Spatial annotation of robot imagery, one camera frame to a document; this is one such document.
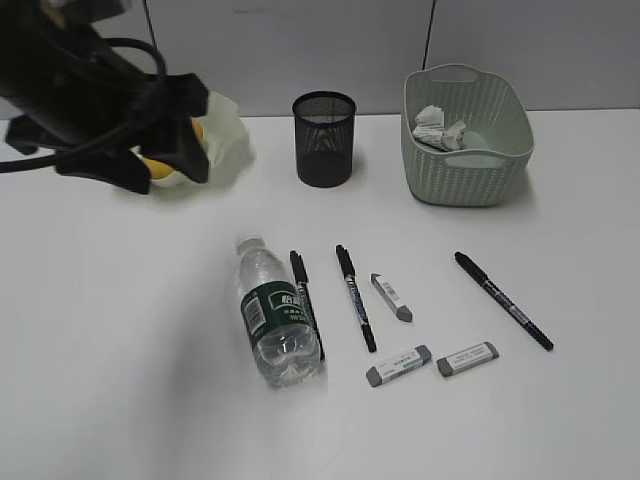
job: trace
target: bottle cap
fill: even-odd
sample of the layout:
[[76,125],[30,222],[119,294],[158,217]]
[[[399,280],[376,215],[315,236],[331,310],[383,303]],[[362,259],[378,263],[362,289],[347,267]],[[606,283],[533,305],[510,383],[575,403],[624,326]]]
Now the bottle cap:
[[236,237],[236,253],[242,255],[251,247],[264,247],[264,240],[256,234],[240,234]]

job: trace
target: black mesh pen holder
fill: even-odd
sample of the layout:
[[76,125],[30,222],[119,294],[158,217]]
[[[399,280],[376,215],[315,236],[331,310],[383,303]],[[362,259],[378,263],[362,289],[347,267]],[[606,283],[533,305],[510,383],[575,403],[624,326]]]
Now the black mesh pen holder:
[[351,176],[356,104],[336,92],[311,92],[293,104],[298,177],[312,187],[336,187]]

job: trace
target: green bottle label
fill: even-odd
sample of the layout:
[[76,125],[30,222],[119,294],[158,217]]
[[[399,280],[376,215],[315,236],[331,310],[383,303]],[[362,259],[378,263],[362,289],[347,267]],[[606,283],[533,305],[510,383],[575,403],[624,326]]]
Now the green bottle label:
[[288,282],[270,282],[254,288],[240,303],[251,348],[278,327],[309,325],[296,288]]

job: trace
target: basket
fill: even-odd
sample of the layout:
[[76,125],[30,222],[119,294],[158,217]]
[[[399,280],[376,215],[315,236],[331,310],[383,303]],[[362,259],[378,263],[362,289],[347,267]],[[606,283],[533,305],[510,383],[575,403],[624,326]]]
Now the basket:
[[[464,150],[442,152],[413,138],[416,115],[428,105],[448,127],[464,120]],[[533,152],[522,102],[499,75],[448,64],[409,75],[404,87],[402,157],[411,193],[427,203],[486,207],[508,198]]]

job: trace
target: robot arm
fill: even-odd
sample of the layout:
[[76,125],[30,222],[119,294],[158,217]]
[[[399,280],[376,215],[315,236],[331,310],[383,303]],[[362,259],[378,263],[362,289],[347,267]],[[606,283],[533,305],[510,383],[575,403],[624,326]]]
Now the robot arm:
[[[167,163],[193,181],[209,162],[191,128],[207,111],[208,91],[193,74],[167,76],[150,45],[103,39],[89,25],[124,11],[123,0],[0,0],[0,96],[24,116],[6,142],[23,154],[49,157],[0,163],[0,173],[54,166],[61,175],[148,193],[148,168],[131,153]],[[158,65],[145,75],[112,47],[145,50]]]

